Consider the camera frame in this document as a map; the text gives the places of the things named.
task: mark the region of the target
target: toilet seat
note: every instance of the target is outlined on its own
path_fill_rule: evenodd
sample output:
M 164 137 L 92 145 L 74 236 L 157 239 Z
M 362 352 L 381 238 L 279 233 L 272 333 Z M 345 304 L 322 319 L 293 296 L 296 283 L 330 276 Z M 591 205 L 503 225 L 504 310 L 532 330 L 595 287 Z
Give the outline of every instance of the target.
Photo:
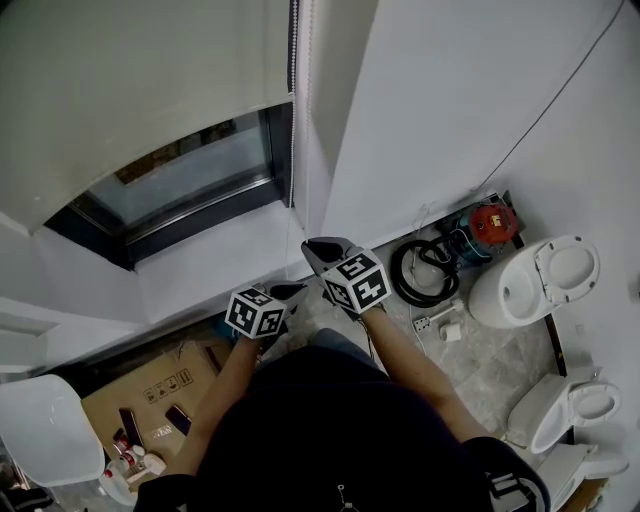
M 569 411 L 576 427 L 592 427 L 613 416 L 622 402 L 620 390 L 611 384 L 590 382 L 569 392 Z
M 575 386 L 567 382 L 532 424 L 531 452 L 542 453 L 572 426 L 592 427 L 611 418 L 622 402 L 622 393 L 612 384 L 589 382 Z
M 565 235 L 545 243 L 535 264 L 547 300 L 565 304 L 584 297 L 598 281 L 600 257 L 581 237 Z

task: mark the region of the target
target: cardboard box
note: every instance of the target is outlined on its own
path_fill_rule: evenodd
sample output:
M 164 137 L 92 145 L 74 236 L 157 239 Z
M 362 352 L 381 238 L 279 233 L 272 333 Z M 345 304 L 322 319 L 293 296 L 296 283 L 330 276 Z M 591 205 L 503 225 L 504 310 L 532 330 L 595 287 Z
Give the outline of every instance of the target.
M 168 464 L 185 436 L 165 413 L 175 404 L 193 418 L 230 352 L 231 346 L 224 340 L 188 341 L 83 399 L 82 407 L 109 457 L 119 455 L 113 446 L 113 435 L 123 428 L 119 410 L 131 409 L 144 448 Z M 132 490 L 150 479 L 142 477 Z

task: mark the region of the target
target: wrist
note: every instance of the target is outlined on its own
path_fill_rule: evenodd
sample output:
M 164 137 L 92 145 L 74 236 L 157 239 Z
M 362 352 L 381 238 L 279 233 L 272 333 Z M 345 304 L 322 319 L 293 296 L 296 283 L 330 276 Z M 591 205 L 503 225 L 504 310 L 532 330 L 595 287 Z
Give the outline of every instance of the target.
M 367 309 L 364 313 L 360 314 L 360 318 L 363 321 L 368 322 L 369 320 L 379 317 L 380 315 L 386 316 L 387 312 L 384 310 L 382 305 L 378 307 L 378 305 L 373 306 L 372 308 Z

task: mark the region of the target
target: white toilet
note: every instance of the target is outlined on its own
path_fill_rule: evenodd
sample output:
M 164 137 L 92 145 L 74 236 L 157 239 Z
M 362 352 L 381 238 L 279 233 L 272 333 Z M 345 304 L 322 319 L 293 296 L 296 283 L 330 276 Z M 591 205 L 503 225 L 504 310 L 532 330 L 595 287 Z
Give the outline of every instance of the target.
M 537 472 L 549 491 L 551 512 L 556 512 L 583 480 L 609 478 L 628 467 L 626 457 L 599 450 L 597 445 L 558 443 Z
M 589 382 L 596 372 L 586 368 L 569 377 L 544 376 L 511 411 L 507 439 L 542 453 L 572 426 L 591 427 L 611 418 L 620 408 L 622 395 L 612 384 Z
M 469 311 L 478 322 L 502 329 L 531 324 L 589 293 L 600 258 L 579 236 L 537 242 L 487 270 L 473 285 Z

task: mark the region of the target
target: white wall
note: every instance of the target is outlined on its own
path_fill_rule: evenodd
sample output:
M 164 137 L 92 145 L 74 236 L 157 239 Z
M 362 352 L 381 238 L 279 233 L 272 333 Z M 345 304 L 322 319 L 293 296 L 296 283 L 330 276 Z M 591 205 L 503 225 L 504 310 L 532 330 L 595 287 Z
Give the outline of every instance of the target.
M 289 210 L 278 201 L 146 258 L 137 272 L 151 322 L 194 309 L 223 311 L 233 289 L 269 276 L 284 278 L 287 266 L 291 279 L 308 275 L 303 240 L 297 219 L 289 219 Z
M 378 0 L 299 4 L 294 198 L 305 233 L 313 237 L 322 231 Z
M 380 0 L 323 233 L 366 243 L 476 187 L 539 114 L 609 0 Z
M 0 330 L 0 373 L 22 373 L 44 366 L 47 345 L 31 334 Z
M 623 393 L 620 412 L 582 439 L 624 453 L 606 510 L 640 498 L 640 16 L 627 3 L 570 85 L 505 162 L 528 240 L 578 233 L 595 243 L 591 294 L 554 314 L 569 365 L 593 359 Z
M 0 216 L 0 372 L 55 366 L 148 324 L 138 276 L 43 228 Z
M 0 298 L 125 326 L 146 323 L 134 273 L 47 228 L 28 237 L 0 223 Z

